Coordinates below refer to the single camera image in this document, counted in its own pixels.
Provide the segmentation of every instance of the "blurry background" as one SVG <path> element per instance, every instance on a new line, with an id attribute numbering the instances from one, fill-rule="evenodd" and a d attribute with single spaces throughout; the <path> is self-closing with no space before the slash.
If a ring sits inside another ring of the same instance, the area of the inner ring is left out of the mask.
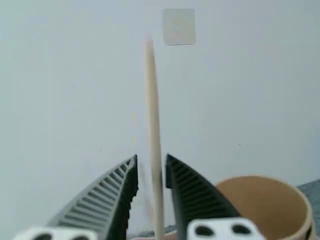
<path id="1" fill-rule="evenodd" d="M 195 10 L 195 44 L 165 45 L 170 8 Z M 151 229 L 145 33 L 155 48 L 163 159 L 171 153 L 213 184 L 244 174 L 318 179 L 319 9 L 317 0 L 2 2 L 2 238 L 44 225 L 133 154 L 145 179 L 129 232 Z"/>

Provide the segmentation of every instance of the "wooden stick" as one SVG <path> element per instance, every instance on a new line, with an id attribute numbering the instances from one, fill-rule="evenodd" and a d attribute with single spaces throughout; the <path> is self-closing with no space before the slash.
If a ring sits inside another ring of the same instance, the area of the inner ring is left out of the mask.
<path id="1" fill-rule="evenodd" d="M 158 89 L 154 47 L 151 39 L 145 45 L 145 91 L 148 109 L 149 142 L 151 158 L 152 191 L 155 204 L 153 224 L 156 240 L 163 240 L 164 232 L 164 192 L 162 182 L 160 120 Z"/>

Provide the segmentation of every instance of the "brown paper cup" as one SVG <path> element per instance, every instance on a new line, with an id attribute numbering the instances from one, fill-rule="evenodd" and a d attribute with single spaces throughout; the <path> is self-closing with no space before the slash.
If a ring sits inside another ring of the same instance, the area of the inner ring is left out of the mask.
<path id="1" fill-rule="evenodd" d="M 312 208 L 297 188 L 264 176 L 240 176 L 216 185 L 269 240 L 316 240 Z"/>

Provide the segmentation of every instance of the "screw hole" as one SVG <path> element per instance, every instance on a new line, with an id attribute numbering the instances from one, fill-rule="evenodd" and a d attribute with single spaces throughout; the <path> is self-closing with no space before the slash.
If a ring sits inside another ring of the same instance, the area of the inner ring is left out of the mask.
<path id="1" fill-rule="evenodd" d="M 233 231 L 235 234 L 245 234 L 245 235 L 251 234 L 250 229 L 247 228 L 247 227 L 244 226 L 244 225 L 241 225 L 241 224 L 233 225 L 233 226 L 232 226 L 232 231 Z"/>
<path id="2" fill-rule="evenodd" d="M 89 240 L 86 236 L 76 236 L 75 238 L 72 238 L 72 240 Z"/>
<path id="3" fill-rule="evenodd" d="M 52 236 L 49 233 L 42 233 L 36 236 L 33 240 L 51 240 Z"/>
<path id="4" fill-rule="evenodd" d="M 214 235 L 214 231 L 212 231 L 207 226 L 197 226 L 195 229 L 195 233 L 199 236 L 213 236 Z"/>

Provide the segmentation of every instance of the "gray surface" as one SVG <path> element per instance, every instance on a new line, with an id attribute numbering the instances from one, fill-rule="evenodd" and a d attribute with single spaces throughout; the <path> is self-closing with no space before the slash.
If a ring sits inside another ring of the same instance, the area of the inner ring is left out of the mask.
<path id="1" fill-rule="evenodd" d="M 320 179 L 312 181 L 298 188 L 306 195 L 309 199 L 312 210 L 313 210 L 313 219 L 315 221 L 316 233 L 320 235 Z"/>

